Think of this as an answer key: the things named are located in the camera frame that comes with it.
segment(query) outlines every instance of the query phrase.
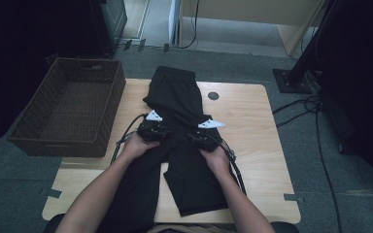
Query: finger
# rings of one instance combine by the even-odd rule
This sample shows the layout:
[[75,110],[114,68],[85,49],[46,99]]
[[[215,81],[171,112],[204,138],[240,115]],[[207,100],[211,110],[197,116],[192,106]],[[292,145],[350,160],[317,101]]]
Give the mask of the finger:
[[202,154],[202,156],[206,157],[208,152],[205,150],[199,150],[199,152]]
[[148,149],[156,148],[157,146],[160,145],[160,142],[148,142]]
[[199,151],[200,151],[201,153],[210,153],[209,151],[207,151],[207,150],[203,150],[203,149],[199,149]]

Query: hand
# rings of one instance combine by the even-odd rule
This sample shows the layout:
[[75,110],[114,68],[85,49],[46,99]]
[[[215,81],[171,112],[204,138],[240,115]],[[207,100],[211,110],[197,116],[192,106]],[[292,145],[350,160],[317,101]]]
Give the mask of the hand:
[[144,154],[147,150],[159,146],[160,142],[145,142],[137,132],[133,132],[126,140],[120,156],[127,156],[131,161]]
[[221,147],[217,147],[214,151],[208,152],[199,150],[207,160],[208,167],[213,171],[214,175],[219,176],[222,174],[229,175],[229,160],[226,157],[225,151]]

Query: pants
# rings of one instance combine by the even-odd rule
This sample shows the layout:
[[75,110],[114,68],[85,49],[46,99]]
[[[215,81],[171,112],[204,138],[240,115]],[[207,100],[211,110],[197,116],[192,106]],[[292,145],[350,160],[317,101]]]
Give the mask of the pants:
[[201,92],[190,71],[158,67],[144,101],[163,117],[172,135],[130,164],[99,232],[146,231],[153,226],[160,165],[181,216],[227,208],[220,185],[187,133],[208,119]]

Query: pant leg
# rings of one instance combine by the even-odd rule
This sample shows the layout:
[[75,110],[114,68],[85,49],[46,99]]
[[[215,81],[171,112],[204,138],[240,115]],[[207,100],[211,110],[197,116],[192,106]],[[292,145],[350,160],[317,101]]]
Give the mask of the pant leg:
[[169,150],[164,177],[181,216],[227,208],[220,184],[205,158],[187,139]]
[[54,233],[65,214],[54,216],[45,227],[44,233]]
[[276,233],[299,233],[296,226],[288,222],[274,221],[271,225]]
[[166,151],[164,143],[129,165],[97,232],[147,232],[153,226]]

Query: brown woven basket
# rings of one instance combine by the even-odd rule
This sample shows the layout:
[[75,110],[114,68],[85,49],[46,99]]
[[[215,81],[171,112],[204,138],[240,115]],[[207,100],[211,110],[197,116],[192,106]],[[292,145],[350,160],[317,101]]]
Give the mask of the brown woven basket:
[[29,155],[102,157],[125,84],[119,61],[58,58],[8,140]]

